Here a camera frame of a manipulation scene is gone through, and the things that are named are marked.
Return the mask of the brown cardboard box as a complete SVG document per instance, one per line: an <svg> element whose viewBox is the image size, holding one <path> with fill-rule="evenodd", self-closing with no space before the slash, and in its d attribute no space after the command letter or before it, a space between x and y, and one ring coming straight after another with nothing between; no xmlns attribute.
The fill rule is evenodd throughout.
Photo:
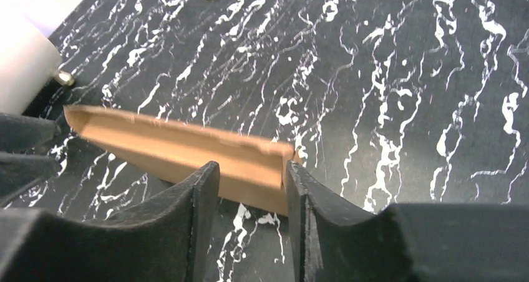
<svg viewBox="0 0 529 282"><path fill-rule="evenodd" d="M91 105L67 105L64 115L82 139L161 180L179 183L214 161L219 197L288 213L286 164L299 161L290 143Z"/></svg>

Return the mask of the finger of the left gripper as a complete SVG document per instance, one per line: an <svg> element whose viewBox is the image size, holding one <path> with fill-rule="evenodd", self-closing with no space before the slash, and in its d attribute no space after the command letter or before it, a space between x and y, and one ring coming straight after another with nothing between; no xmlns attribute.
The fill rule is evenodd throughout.
<svg viewBox="0 0 529 282"><path fill-rule="evenodd" d="M59 169L59 163L52 157L1 152L1 206L53 177Z"/></svg>
<svg viewBox="0 0 529 282"><path fill-rule="evenodd" d="M52 140L60 127L52 120L1 113L1 151L22 152Z"/></svg>

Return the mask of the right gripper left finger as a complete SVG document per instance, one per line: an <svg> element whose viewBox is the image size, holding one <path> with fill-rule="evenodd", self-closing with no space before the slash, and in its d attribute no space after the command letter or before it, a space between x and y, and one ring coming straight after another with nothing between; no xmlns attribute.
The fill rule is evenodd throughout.
<svg viewBox="0 0 529 282"><path fill-rule="evenodd" d="M1 212L2 281L203 281L220 184L211 161L106 220Z"/></svg>

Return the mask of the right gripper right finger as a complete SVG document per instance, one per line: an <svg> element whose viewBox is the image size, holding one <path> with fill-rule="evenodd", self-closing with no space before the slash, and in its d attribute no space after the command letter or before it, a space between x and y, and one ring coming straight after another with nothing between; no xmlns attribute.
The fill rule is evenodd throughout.
<svg viewBox="0 0 529 282"><path fill-rule="evenodd" d="M527 281L528 207L393 203L377 214L286 166L296 281Z"/></svg>

